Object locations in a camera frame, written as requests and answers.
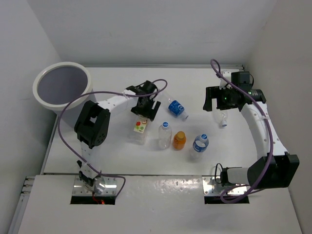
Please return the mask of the apple juice labelled clear bottle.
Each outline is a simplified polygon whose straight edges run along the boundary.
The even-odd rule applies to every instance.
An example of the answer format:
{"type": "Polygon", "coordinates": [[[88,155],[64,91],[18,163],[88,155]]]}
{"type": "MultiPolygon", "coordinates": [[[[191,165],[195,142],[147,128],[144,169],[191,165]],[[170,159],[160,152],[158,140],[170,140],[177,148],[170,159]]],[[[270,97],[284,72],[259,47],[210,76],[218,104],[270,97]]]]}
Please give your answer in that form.
{"type": "Polygon", "coordinates": [[[130,128],[129,140],[132,143],[143,145],[146,141],[150,120],[143,116],[137,116],[130,128]]]}

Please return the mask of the clear bottle blue white cap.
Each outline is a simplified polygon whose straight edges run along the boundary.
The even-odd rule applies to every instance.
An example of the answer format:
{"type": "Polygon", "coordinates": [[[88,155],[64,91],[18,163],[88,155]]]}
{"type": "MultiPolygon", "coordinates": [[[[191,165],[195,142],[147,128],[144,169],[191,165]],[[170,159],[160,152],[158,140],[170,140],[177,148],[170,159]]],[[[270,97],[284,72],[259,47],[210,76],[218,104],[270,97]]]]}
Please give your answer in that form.
{"type": "Polygon", "coordinates": [[[168,122],[163,122],[158,128],[158,145],[161,149],[167,149],[171,144],[172,128],[168,122]]]}

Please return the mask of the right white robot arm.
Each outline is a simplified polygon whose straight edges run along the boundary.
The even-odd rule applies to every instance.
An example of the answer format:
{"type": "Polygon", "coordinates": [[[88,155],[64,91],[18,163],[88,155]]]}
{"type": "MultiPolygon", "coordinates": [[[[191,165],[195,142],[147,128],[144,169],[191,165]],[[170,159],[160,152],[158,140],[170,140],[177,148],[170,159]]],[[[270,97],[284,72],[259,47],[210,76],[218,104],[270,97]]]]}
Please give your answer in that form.
{"type": "Polygon", "coordinates": [[[257,162],[248,168],[224,168],[221,172],[221,184],[252,186],[267,164],[269,154],[272,153],[268,169],[256,185],[256,189],[288,187],[299,166],[299,159],[297,155],[289,154],[281,143],[270,120],[263,92],[252,88],[249,72],[223,71],[222,75],[248,93],[257,104],[253,104],[251,99],[233,89],[225,81],[221,81],[219,86],[206,88],[203,110],[208,112],[213,110],[213,99],[216,99],[216,107],[219,110],[238,109],[251,131],[256,146],[257,162]]]}

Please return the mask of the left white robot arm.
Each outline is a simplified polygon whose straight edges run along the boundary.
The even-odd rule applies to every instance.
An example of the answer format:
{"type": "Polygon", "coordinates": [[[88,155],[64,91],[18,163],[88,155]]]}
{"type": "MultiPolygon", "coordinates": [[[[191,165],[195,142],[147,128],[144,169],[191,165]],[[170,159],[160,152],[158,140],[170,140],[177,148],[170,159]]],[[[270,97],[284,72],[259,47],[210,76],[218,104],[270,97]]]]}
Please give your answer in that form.
{"type": "Polygon", "coordinates": [[[95,186],[101,177],[92,160],[96,159],[95,148],[100,146],[108,135],[109,123],[113,117],[130,110],[139,117],[153,121],[160,102],[155,98],[160,90],[151,81],[127,87],[121,94],[100,101],[87,101],[76,121],[74,131],[81,145],[79,178],[89,187],[95,186]]]}

